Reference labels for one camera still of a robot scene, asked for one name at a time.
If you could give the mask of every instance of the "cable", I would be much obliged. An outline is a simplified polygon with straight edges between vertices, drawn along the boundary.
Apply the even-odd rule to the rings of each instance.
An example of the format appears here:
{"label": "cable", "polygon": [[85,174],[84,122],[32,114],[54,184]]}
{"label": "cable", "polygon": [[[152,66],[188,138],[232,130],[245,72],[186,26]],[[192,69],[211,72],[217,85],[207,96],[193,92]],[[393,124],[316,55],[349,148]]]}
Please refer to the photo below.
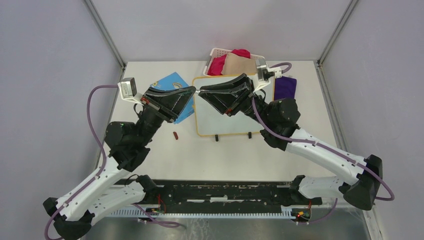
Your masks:
{"label": "cable", "polygon": [[334,204],[333,204],[332,208],[330,209],[330,211],[325,216],[318,218],[317,220],[313,220],[313,221],[309,221],[309,222],[296,222],[296,224],[300,224],[300,225],[316,224],[316,223],[319,223],[321,221],[326,220],[328,217],[330,217],[334,213],[334,210],[336,209],[338,200],[339,200],[338,198],[336,198],[334,200]]}
{"label": "cable", "polygon": [[159,209],[159,211],[161,210],[161,195],[160,194],[157,195],[157,208]]}
{"label": "cable", "polygon": [[167,213],[167,205],[164,203],[164,201],[159,198],[160,202],[163,203],[163,213],[166,214]]}
{"label": "cable", "polygon": [[138,115],[139,113],[138,113],[138,112],[137,112],[137,110],[136,110],[137,104],[138,104],[138,103],[134,104],[134,106],[132,106],[132,109],[134,109],[135,114],[137,114],[137,115]]}
{"label": "cable", "polygon": [[302,215],[300,215],[300,216],[299,216],[299,218],[303,218],[303,219],[305,219],[306,221],[311,220],[311,218],[310,218],[310,217],[309,217],[309,218],[306,218],[306,217],[304,217],[304,216],[302,216]]}
{"label": "cable", "polygon": [[312,218],[312,200],[309,200],[309,205],[307,206],[307,210],[309,210],[309,219]]}
{"label": "cable", "polygon": [[285,69],[281,70],[281,74],[287,73],[292,68],[292,64],[290,62],[278,63],[278,64],[275,64],[274,66],[272,66],[271,68],[276,68],[276,67],[281,67],[281,66],[287,66]]}
{"label": "cable", "polygon": [[261,91],[263,93],[263,100],[265,101],[265,98],[267,97],[267,93],[262,88],[259,89],[259,91]]}
{"label": "cable", "polygon": [[[290,138],[290,137],[285,137],[285,136],[281,136],[275,132],[273,132],[268,126],[265,125],[264,121],[262,120],[261,116],[259,116],[258,113],[258,109],[256,108],[256,103],[255,103],[255,98],[252,97],[252,106],[253,106],[253,111],[254,111],[254,115],[256,116],[257,120],[259,121],[259,123],[262,125],[262,127],[271,135],[273,135],[274,137],[284,140],[284,141],[288,141],[288,142],[297,142],[297,143],[307,143],[307,144],[315,144],[315,141],[312,140],[307,140],[307,139],[294,139],[294,138]],[[357,161],[351,159],[350,157],[332,149],[329,146],[326,146],[322,143],[317,142],[316,146],[321,147],[345,160],[347,160],[348,162],[352,163],[352,164],[356,164],[358,167],[362,168],[363,170],[367,171],[369,174],[371,174],[375,179],[377,179],[381,185],[383,185],[383,187],[387,190],[388,194],[390,194],[390,197],[380,197],[380,196],[376,196],[375,199],[377,200],[382,200],[382,201],[393,201],[395,200],[395,194],[393,193],[393,191],[390,189],[390,187],[375,173],[373,172],[371,169],[369,169],[368,167],[364,166],[361,163],[357,163]]]}
{"label": "cable", "polygon": [[87,120],[88,120],[88,126],[90,127],[91,133],[97,143],[97,145],[100,147],[100,151],[101,151],[101,155],[103,156],[103,161],[101,163],[101,166],[99,168],[99,170],[97,171],[97,173],[95,174],[94,177],[92,177],[90,180],[87,181],[87,183],[85,183],[80,189],[78,189],[76,192],[74,192],[63,204],[62,206],[60,206],[54,213],[53,215],[51,215],[51,217],[49,218],[49,220],[47,221],[47,224],[45,225],[45,229],[44,229],[44,238],[46,240],[62,240],[63,237],[59,237],[59,238],[55,238],[52,239],[49,237],[49,227],[52,224],[53,220],[55,219],[55,217],[59,214],[60,211],[62,211],[64,209],[64,205],[68,205],[76,196],[78,196],[78,194],[80,194],[84,189],[86,189],[92,182],[94,182],[94,180],[96,179],[96,177],[98,177],[103,170],[105,169],[106,166],[106,153],[105,150],[103,149],[103,145],[100,142],[100,139],[97,137],[96,132],[94,131],[93,128],[93,124],[92,124],[92,119],[90,117],[90,103],[92,100],[92,96],[94,94],[94,92],[98,89],[115,89],[118,88],[118,85],[100,85],[100,86],[96,86],[95,88],[93,88],[93,90],[91,90],[90,94],[88,95],[88,100],[87,100]]}
{"label": "cable", "polygon": [[138,174],[133,174],[133,175],[129,176],[129,177],[125,180],[125,182],[123,183],[123,186],[125,187],[125,186],[127,185],[127,183],[128,183],[128,180],[130,180],[130,178],[132,178],[132,177],[134,177],[134,176],[137,176],[137,178],[138,178],[138,177],[140,177]]}
{"label": "cable", "polygon": [[165,227],[165,228],[170,228],[170,229],[174,229],[174,228],[178,228],[180,226],[183,226],[182,224],[175,222],[175,221],[158,221],[155,218],[153,218],[152,216],[150,216],[149,213],[147,213],[141,206],[133,203],[132,204],[134,207],[140,209],[144,215],[146,215],[152,222],[152,224],[157,224],[159,226]]}

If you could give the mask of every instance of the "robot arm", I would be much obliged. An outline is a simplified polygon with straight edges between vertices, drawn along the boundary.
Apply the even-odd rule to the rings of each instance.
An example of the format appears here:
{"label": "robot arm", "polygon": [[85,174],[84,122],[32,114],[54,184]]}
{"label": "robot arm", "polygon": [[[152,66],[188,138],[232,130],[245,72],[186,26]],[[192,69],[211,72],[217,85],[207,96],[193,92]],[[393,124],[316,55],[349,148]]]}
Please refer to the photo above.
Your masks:
{"label": "robot arm", "polygon": [[229,82],[202,86],[198,94],[221,114],[231,117],[242,112],[267,126],[260,132],[269,146],[303,156],[336,174],[318,178],[297,176],[290,186],[292,198],[343,197],[359,209],[370,210],[380,182],[359,165],[382,178],[381,159],[353,155],[319,140],[296,124],[301,114],[295,99],[268,104],[254,93],[256,89],[256,82],[242,74]]}
{"label": "robot arm", "polygon": [[65,240],[77,240],[108,214],[140,202],[146,192],[156,187],[147,175],[115,192],[102,196],[118,180],[143,163],[152,140],[164,121],[174,122],[196,91],[194,86],[162,91],[149,88],[143,95],[137,92],[134,78],[118,84],[123,100],[142,103],[138,121],[111,122],[106,129],[105,142],[110,147],[102,170],[97,168],[77,187],[60,198],[49,197],[43,206],[50,221]]}

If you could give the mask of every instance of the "pink cloth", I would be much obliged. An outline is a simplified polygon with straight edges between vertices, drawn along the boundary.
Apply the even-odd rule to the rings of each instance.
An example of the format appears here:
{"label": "pink cloth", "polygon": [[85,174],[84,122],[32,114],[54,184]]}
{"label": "pink cloth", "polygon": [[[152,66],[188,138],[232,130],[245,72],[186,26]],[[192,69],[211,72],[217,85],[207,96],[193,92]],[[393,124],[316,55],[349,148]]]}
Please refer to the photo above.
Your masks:
{"label": "pink cloth", "polygon": [[[233,54],[238,55],[240,57],[244,57],[244,58],[251,58],[251,53],[246,50],[246,49],[234,49],[231,51]],[[209,70],[207,71],[207,74],[210,76],[220,76],[222,75],[222,71],[224,68],[224,64],[225,64],[225,58],[227,57],[227,55],[223,55],[223,56],[219,56],[219,57],[215,57],[212,60],[212,63],[210,64]]]}

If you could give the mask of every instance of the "white table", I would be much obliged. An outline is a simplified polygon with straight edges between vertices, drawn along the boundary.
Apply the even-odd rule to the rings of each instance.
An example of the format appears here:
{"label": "white table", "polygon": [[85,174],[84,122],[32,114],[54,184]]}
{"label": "white table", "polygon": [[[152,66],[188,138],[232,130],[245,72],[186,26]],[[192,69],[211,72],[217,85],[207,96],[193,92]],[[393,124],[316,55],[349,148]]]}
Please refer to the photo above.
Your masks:
{"label": "white table", "polygon": [[[268,65],[279,61],[268,61]],[[309,133],[336,146],[319,80],[312,61],[291,61],[285,76],[297,79],[296,102],[301,113],[297,122]],[[202,75],[205,61],[129,62],[124,78],[134,77],[139,93],[167,75],[177,72],[189,85]],[[133,104],[118,96],[111,121],[136,122]],[[173,132],[179,139],[175,140]],[[164,180],[213,181],[292,181],[297,175],[332,176],[315,163],[288,152],[269,147],[262,136],[254,134],[200,137],[194,114],[179,124],[164,122],[147,145],[146,160],[133,174]],[[104,144],[106,152],[109,147]]]}

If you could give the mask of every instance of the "plastic basket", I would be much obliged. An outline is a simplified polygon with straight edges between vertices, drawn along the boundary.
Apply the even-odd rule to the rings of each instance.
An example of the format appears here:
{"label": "plastic basket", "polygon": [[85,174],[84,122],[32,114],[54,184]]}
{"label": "plastic basket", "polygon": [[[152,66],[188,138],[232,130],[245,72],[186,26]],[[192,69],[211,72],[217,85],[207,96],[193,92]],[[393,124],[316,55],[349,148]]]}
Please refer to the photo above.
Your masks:
{"label": "plastic basket", "polygon": [[[206,62],[206,66],[204,66],[204,70],[203,70],[203,75],[204,76],[209,76],[208,75],[208,71],[209,71],[209,67],[211,66],[212,60],[214,58],[218,58],[221,56],[224,56],[226,54],[231,53],[232,50],[227,50],[227,49],[222,49],[222,48],[213,48],[212,51],[210,52],[209,55],[209,60]],[[263,56],[259,56],[259,55],[254,55],[254,54],[250,54],[250,58],[251,59],[264,59],[265,57]]]}

